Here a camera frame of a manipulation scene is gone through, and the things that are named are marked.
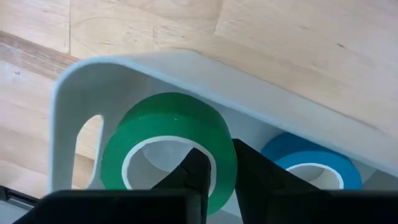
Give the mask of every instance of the wood grain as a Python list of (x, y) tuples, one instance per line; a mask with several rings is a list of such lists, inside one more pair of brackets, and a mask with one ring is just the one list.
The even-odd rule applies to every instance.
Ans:
[(192, 49), (398, 138), (397, 1), (225, 0), (213, 35), (127, 2), (72, 0), (71, 54)]
[(66, 53), (69, 3), (69, 0), (2, 0), (0, 30)]
[(117, 0), (105, 1), (134, 7), (186, 24), (195, 30), (214, 33), (223, 0)]
[[(47, 191), (52, 87), (76, 59), (5, 33), (0, 41), (0, 185), (41, 197)], [(78, 136), (74, 188), (91, 179), (100, 125), (91, 119)]]

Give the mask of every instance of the white cardboard core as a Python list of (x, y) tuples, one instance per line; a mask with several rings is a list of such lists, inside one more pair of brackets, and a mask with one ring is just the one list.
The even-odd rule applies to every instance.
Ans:
[[(148, 154), (147, 152), (144, 152), (144, 150), (142, 150), (141, 153), (137, 153), (138, 150), (145, 148), (147, 145), (150, 148), (149, 150), (151, 151), (155, 150), (158, 153), (164, 154), (165, 155), (164, 160), (161, 161), (161, 158), (157, 159), (152, 158), (151, 159), (152, 161), (149, 161), (148, 159), (146, 159), (145, 156), (145, 153)], [(175, 152), (176, 149), (172, 149), (167, 152), (167, 150), (171, 149), (173, 146), (179, 147), (179, 149), (182, 150), (181, 153), (177, 153), (175, 156), (173, 154), (169, 154), (170, 152), (171, 153)], [(156, 178), (156, 176), (165, 177), (180, 164), (180, 162), (185, 158), (185, 156), (193, 147), (197, 148), (199, 151), (204, 153), (209, 158), (211, 166), (209, 195), (211, 195), (213, 193), (216, 184), (217, 166), (214, 157), (207, 149), (205, 149), (203, 146), (199, 145), (198, 143), (178, 136), (156, 136), (153, 138), (146, 139), (140, 142), (139, 144), (135, 145), (123, 160), (121, 172), (122, 172), (124, 185), (126, 186), (127, 189), (142, 189), (141, 184), (138, 184), (140, 187), (136, 187), (137, 184), (134, 183), (137, 183), (137, 181), (145, 182), (147, 180), (144, 179), (153, 179)], [(139, 156), (139, 160), (136, 161), (137, 163), (131, 163), (131, 161), (134, 160), (133, 156), (136, 153), (137, 156)], [(151, 187), (153, 186), (150, 185), (144, 186), (144, 188), (151, 188)]]
[(319, 189), (336, 190), (344, 188), (341, 175), (336, 170), (323, 164), (303, 163), (291, 166), (286, 170)]

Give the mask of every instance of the painter's tape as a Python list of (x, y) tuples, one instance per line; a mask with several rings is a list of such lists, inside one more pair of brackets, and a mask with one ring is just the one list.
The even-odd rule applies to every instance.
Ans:
[(209, 157), (208, 214), (215, 213), (228, 201), (237, 172), (236, 152), (228, 127), (217, 110), (181, 93), (148, 97), (126, 113), (103, 153), (101, 180), (105, 188), (131, 189), (127, 180), (130, 158), (145, 144), (157, 141), (184, 142)]
[[(324, 189), (362, 188), (361, 176), (347, 157), (293, 134), (284, 133), (275, 137), (262, 149), (261, 154), (287, 170), (305, 166), (328, 170), (329, 173), (322, 180), (316, 180), (323, 182), (321, 184), (326, 186)], [(338, 179), (338, 188), (328, 188), (332, 178)]]

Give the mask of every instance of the wooden table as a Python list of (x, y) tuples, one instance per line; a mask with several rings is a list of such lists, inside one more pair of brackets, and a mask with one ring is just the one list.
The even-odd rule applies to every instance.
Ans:
[[(195, 50), (398, 141), (396, 0), (2, 0), (0, 27), (0, 184), (38, 197), (50, 89), (94, 55)], [(94, 154), (98, 121), (88, 127)], [(76, 160), (84, 187), (92, 157)]]

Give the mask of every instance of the white plastic holder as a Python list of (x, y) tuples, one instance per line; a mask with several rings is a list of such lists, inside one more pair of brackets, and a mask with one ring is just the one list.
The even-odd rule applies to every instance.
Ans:
[[(346, 150), (358, 148), (357, 142), (329, 135), (329, 131), (340, 130), (335, 121), (345, 121), (354, 129), (363, 128), (360, 123), (196, 52), (95, 57), (72, 65), (56, 82), (50, 127), (50, 192), (71, 189), (76, 138), (82, 126), (98, 114), (103, 127), (88, 188), (103, 189), (100, 161), (120, 120), (138, 101), (165, 91), (190, 94), (211, 104), (223, 115), (232, 137), (258, 151), (283, 129), (363, 158)], [(311, 119), (300, 118), (306, 114)], [(317, 128), (317, 121), (328, 129)], [(371, 168), (366, 175), (373, 172)], [(236, 197), (223, 209), (240, 216)]]

